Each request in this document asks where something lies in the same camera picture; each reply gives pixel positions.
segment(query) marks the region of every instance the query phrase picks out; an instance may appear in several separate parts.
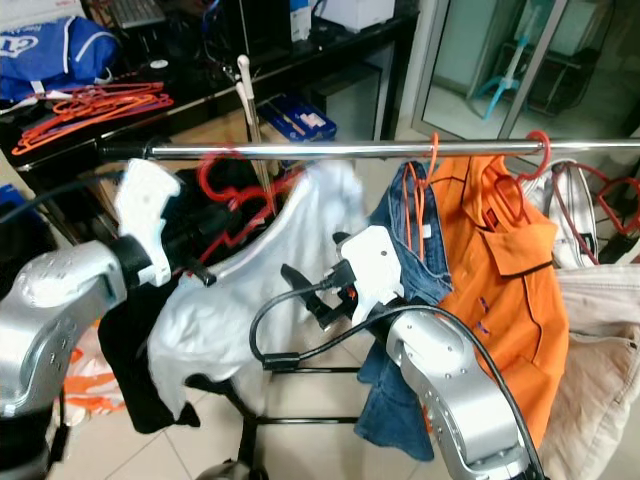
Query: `clothes hanger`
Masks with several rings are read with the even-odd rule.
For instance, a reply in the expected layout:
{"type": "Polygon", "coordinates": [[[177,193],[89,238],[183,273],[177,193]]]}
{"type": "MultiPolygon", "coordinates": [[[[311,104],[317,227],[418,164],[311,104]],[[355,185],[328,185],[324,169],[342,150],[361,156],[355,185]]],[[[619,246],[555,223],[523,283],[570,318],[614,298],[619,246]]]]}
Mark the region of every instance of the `clothes hanger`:
{"type": "Polygon", "coordinates": [[[220,247],[220,245],[233,248],[244,240],[249,233],[255,230],[256,227],[263,225],[265,219],[275,213],[276,196],[290,190],[302,171],[302,169],[300,169],[285,175],[275,181],[271,185],[271,189],[268,191],[265,191],[262,187],[251,186],[240,191],[236,190],[234,187],[228,187],[221,192],[216,192],[209,184],[209,173],[216,163],[221,160],[229,159],[230,157],[235,160],[246,160],[236,152],[229,152],[229,154],[226,154],[224,157],[217,156],[208,158],[200,164],[197,171],[197,177],[198,185],[202,191],[214,202],[227,204],[229,210],[232,212],[238,210],[249,200],[262,200],[265,205],[256,215],[253,216],[253,218],[251,218],[251,220],[247,222],[245,227],[237,235],[232,237],[228,232],[224,232],[213,243],[211,243],[199,258],[199,261],[202,263],[206,262],[211,254],[220,247]]]}
{"type": "Polygon", "coordinates": [[[89,125],[169,107],[173,100],[160,93],[162,88],[161,82],[155,82],[56,90],[61,98],[51,99],[56,102],[53,106],[55,116],[25,131],[11,153],[22,155],[89,125]]]}
{"type": "MultiPolygon", "coordinates": [[[[514,219],[514,221],[520,222],[521,220],[524,219],[528,224],[531,224],[531,219],[529,218],[529,216],[527,215],[527,212],[524,209],[525,200],[524,200],[524,192],[522,190],[521,182],[524,180],[535,180],[540,175],[542,175],[544,171],[547,169],[549,162],[551,161],[551,141],[549,140],[549,137],[547,136],[547,134],[544,133],[542,130],[534,130],[530,132],[527,135],[527,139],[539,140],[544,145],[544,157],[535,172],[531,174],[521,173],[516,178],[513,178],[511,175],[502,174],[498,172],[496,168],[493,166],[493,164],[497,160],[502,158],[499,156],[495,157],[487,168],[490,168],[491,171],[493,171],[497,175],[496,180],[493,182],[493,190],[495,191],[498,198],[502,201],[502,204],[507,209],[507,211],[509,212],[511,217],[514,219]],[[514,210],[513,206],[511,205],[511,202],[507,198],[507,194],[503,189],[505,187],[516,189],[518,193],[518,200],[519,200],[519,206],[517,211],[514,210]]],[[[482,212],[482,217],[485,223],[487,224],[487,226],[491,230],[495,231],[495,229],[492,226],[493,222],[490,221],[490,219],[488,218],[485,212],[482,212]]]]}
{"type": "MultiPolygon", "coordinates": [[[[438,142],[439,137],[436,132],[432,135],[432,148],[431,148],[431,162],[429,163],[429,170],[427,171],[427,178],[421,179],[418,178],[418,175],[413,168],[411,162],[407,163],[404,168],[404,172],[402,174],[402,193],[404,195],[404,214],[405,214],[405,224],[407,225],[407,247],[409,250],[412,250],[411,247],[411,214],[409,212],[409,192],[407,186],[407,174],[411,173],[413,177],[413,198],[416,205],[416,217],[418,223],[418,236],[419,238],[424,238],[424,226],[422,225],[422,221],[424,218],[424,191],[429,187],[431,183],[431,177],[433,175],[433,171],[436,166],[436,158],[438,157],[438,142]]],[[[420,250],[419,250],[420,260],[424,260],[424,242],[420,241],[420,250]]]]}
{"type": "Polygon", "coordinates": [[[638,180],[631,177],[622,177],[622,178],[611,180],[597,168],[594,168],[590,165],[585,165],[583,163],[578,163],[574,160],[570,162],[568,161],[565,163],[558,163],[557,165],[560,166],[560,168],[553,171],[551,175],[551,179],[553,183],[554,194],[558,200],[558,205],[560,206],[562,215],[564,216],[565,221],[569,225],[569,229],[571,230],[571,233],[573,234],[574,238],[578,242],[580,249],[583,251],[585,255],[589,257],[589,259],[593,262],[594,265],[599,265],[600,263],[598,262],[598,259],[593,254],[593,252],[591,252],[588,245],[582,238],[582,235],[580,235],[580,233],[578,232],[578,229],[573,223],[573,220],[571,220],[571,215],[569,214],[569,210],[564,203],[564,199],[562,198],[562,194],[560,193],[560,189],[558,187],[558,178],[568,168],[574,167],[574,168],[586,170],[587,172],[591,173],[592,175],[595,175],[602,182],[604,182],[604,186],[596,194],[596,200],[600,205],[600,207],[604,210],[604,212],[607,214],[607,216],[611,220],[614,228],[623,235],[627,235],[636,229],[640,229],[640,182],[638,182],[638,180]],[[620,222],[615,211],[609,206],[609,204],[606,202],[606,199],[605,199],[605,196],[608,193],[610,193],[614,187],[621,184],[625,184],[625,183],[630,185],[636,191],[636,196],[638,198],[638,207],[636,209],[636,213],[626,226],[623,225],[622,222],[620,222]]]}

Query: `orange hanger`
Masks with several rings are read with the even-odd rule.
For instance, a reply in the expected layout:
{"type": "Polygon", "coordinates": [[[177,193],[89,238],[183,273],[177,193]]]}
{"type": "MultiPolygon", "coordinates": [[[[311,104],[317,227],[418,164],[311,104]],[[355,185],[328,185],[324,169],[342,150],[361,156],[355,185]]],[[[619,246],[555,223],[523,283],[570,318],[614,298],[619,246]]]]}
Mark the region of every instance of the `orange hanger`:
{"type": "MultiPolygon", "coordinates": [[[[436,166],[436,158],[438,157],[438,134],[433,132],[432,135],[432,148],[431,148],[431,162],[429,163],[429,170],[427,171],[427,178],[418,178],[415,168],[411,162],[407,163],[402,174],[402,193],[404,195],[404,214],[405,224],[407,225],[407,247],[412,250],[411,241],[411,214],[409,212],[409,193],[407,186],[407,174],[411,173],[413,177],[413,198],[416,205],[416,217],[418,223],[418,236],[420,239],[424,238],[424,225],[422,225],[424,219],[424,191],[429,187],[431,183],[431,177],[433,170],[436,166]]],[[[420,260],[424,261],[424,242],[420,241],[420,260]]]]}
{"type": "Polygon", "coordinates": [[[53,100],[56,116],[24,132],[11,153],[22,155],[89,125],[168,107],[173,100],[159,93],[162,87],[155,82],[61,89],[71,99],[53,100]]]}

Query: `glass door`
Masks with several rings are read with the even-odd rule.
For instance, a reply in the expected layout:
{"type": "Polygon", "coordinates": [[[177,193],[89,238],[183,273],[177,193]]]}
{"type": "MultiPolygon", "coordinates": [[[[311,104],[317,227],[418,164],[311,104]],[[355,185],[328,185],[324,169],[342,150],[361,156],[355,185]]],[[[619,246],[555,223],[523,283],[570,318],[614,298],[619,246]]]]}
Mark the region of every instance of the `glass door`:
{"type": "MultiPolygon", "coordinates": [[[[522,108],[508,120],[505,137],[532,129],[551,138],[640,136],[640,2],[570,1],[522,108]]],[[[628,152],[575,158],[612,177],[638,162],[628,152]]]]}
{"type": "Polygon", "coordinates": [[[412,127],[497,138],[516,112],[512,128],[566,4],[439,0],[412,127]]]}

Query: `blue box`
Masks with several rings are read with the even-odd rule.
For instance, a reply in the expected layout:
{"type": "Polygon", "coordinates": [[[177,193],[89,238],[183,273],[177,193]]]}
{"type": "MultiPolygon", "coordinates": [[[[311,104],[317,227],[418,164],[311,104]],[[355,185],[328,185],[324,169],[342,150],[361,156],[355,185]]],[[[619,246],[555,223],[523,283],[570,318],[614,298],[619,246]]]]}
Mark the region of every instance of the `blue box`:
{"type": "MultiPolygon", "coordinates": [[[[8,184],[0,187],[0,205],[11,204],[12,208],[16,208],[23,203],[25,203],[25,199],[13,185],[8,184]]],[[[44,225],[42,218],[40,218],[40,215],[35,209],[28,210],[22,213],[21,216],[31,217],[32,220],[36,220],[38,223],[44,225]]]]}
{"type": "Polygon", "coordinates": [[[301,96],[282,94],[264,102],[258,113],[290,142],[333,140],[337,125],[301,96]]]}

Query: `cloth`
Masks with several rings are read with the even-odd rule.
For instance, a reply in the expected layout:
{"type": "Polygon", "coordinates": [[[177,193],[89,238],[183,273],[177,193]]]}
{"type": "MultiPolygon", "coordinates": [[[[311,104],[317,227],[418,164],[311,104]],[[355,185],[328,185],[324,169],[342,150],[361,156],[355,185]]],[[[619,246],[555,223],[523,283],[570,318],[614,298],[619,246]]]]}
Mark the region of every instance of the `cloth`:
{"type": "MultiPolygon", "coordinates": [[[[412,162],[416,175],[426,178],[424,167],[412,162]]],[[[380,204],[371,214],[372,225],[387,227],[400,265],[401,282],[407,300],[420,298],[430,305],[438,304],[451,292],[451,277],[442,240],[435,197],[431,187],[425,190],[422,224],[424,237],[419,238],[414,196],[408,195],[412,249],[407,245],[405,199],[400,166],[380,204]],[[420,260],[419,245],[424,242],[425,260],[420,260]]],[[[407,189],[413,192],[414,180],[407,176],[407,189]]],[[[385,347],[377,342],[365,360],[358,380],[372,385],[367,403],[355,432],[380,447],[395,447],[420,461],[433,459],[433,448],[422,415],[420,401],[402,378],[400,368],[391,361],[385,347]]]]}
{"type": "Polygon", "coordinates": [[[71,354],[64,380],[65,401],[78,410],[85,410],[85,416],[124,408],[116,377],[100,350],[99,324],[100,321],[96,321],[80,337],[71,354]]]}
{"type": "Polygon", "coordinates": [[[133,427],[140,433],[157,432],[174,423],[200,426],[191,404],[186,404],[174,418],[160,400],[149,374],[145,344],[177,284],[178,279],[174,279],[161,287],[137,288],[126,302],[107,313],[98,328],[102,353],[118,380],[133,427]]]}
{"type": "Polygon", "coordinates": [[[43,93],[91,85],[116,58],[109,30],[78,17],[0,33],[0,99],[18,102],[43,93]]]}
{"type": "MultiPolygon", "coordinates": [[[[286,263],[312,281],[337,262],[335,232],[365,225],[362,187],[346,162],[322,162],[298,181],[273,224],[239,254],[214,265],[217,282],[205,288],[183,276],[149,337],[149,367],[160,398],[175,418],[185,404],[182,385],[200,373],[212,382],[231,378],[256,412],[264,408],[261,365],[249,348],[249,327],[257,311],[289,291],[280,276],[286,263]]],[[[258,331],[263,352],[284,351],[294,326],[306,318],[300,302],[269,312],[258,331]]]]}
{"type": "Polygon", "coordinates": [[[567,313],[551,266],[557,227],[502,184],[530,224],[513,218],[495,192],[498,175],[509,175],[503,157],[478,156],[447,159],[433,177],[453,279],[440,307],[487,347],[539,446],[568,348],[567,313]]]}
{"type": "Polygon", "coordinates": [[[640,392],[640,265],[558,271],[571,329],[539,454],[549,478],[596,480],[640,392]]]}
{"type": "MultiPolygon", "coordinates": [[[[574,161],[558,159],[554,163],[574,161]]],[[[569,217],[594,257],[598,256],[596,218],[587,180],[579,168],[571,167],[558,174],[558,191],[567,207],[569,217]]],[[[527,199],[549,220],[558,226],[553,245],[553,261],[560,268],[593,267],[594,263],[582,250],[562,213],[558,196],[553,188],[552,171],[548,170],[535,180],[523,183],[527,199]]]]}
{"type": "MultiPolygon", "coordinates": [[[[164,213],[167,225],[163,235],[168,238],[193,228],[189,221],[190,214],[195,212],[196,216],[201,215],[205,208],[211,206],[211,200],[200,190],[193,170],[179,171],[176,175],[180,177],[183,191],[164,213]]],[[[219,190],[230,186],[242,190],[259,185],[250,162],[218,162],[210,173],[209,181],[213,188],[219,190]]],[[[243,228],[262,208],[261,202],[258,205],[252,203],[254,202],[242,205],[241,221],[237,228],[243,228]]],[[[207,246],[195,243],[194,251],[204,251],[207,246]]],[[[221,247],[213,253],[212,259],[221,261],[241,248],[242,245],[232,250],[221,247]]],[[[160,400],[149,372],[147,340],[160,311],[177,285],[178,278],[174,278],[159,288],[143,285],[132,290],[127,301],[108,312],[98,328],[100,347],[120,385],[133,427],[140,433],[157,432],[175,423],[200,426],[200,420],[191,404],[185,405],[177,421],[174,419],[160,400]]]]}

